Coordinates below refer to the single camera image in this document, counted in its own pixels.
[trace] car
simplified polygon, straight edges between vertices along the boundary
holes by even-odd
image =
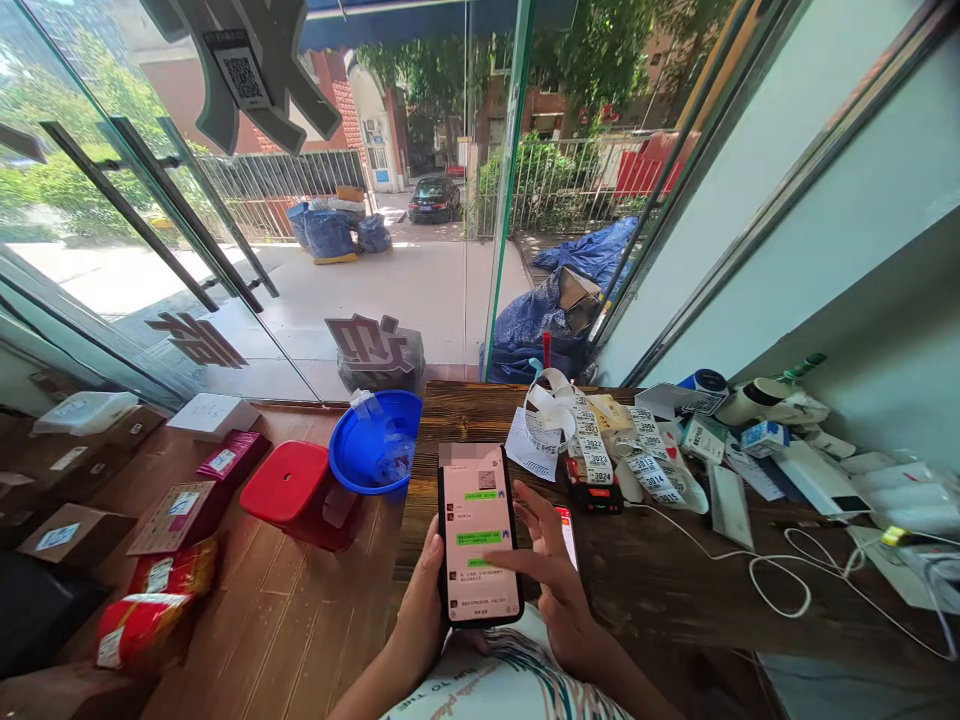
[[[449,178],[429,177],[417,183],[407,216],[412,223],[459,220],[461,209],[460,188]]]

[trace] red stool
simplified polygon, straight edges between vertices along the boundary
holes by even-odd
[[[327,448],[288,440],[247,483],[240,507],[290,537],[340,552],[353,542],[362,500],[334,476]]]

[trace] awning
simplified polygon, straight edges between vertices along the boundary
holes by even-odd
[[[300,51],[356,48],[375,43],[463,37],[460,0],[307,0]],[[472,0],[470,35],[512,32],[517,0]],[[565,30],[573,23],[577,0],[537,3],[534,27]]]

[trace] green bottle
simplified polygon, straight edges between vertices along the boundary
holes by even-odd
[[[794,365],[789,370],[784,370],[783,373],[775,377],[774,380],[784,385],[796,385],[800,378],[819,366],[826,359],[827,356],[823,353],[814,353],[802,363]]]

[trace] metal fence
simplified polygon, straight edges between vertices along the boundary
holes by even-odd
[[[357,150],[197,157],[241,229],[259,240],[293,240],[286,211],[298,202],[333,195],[338,185],[366,189]]]
[[[510,233],[591,232],[649,201],[663,161],[645,157],[646,136],[611,136],[578,140],[525,138],[517,150],[510,212]],[[677,163],[664,195],[683,170]],[[468,232],[492,237],[496,218],[499,154],[482,165],[469,185]]]

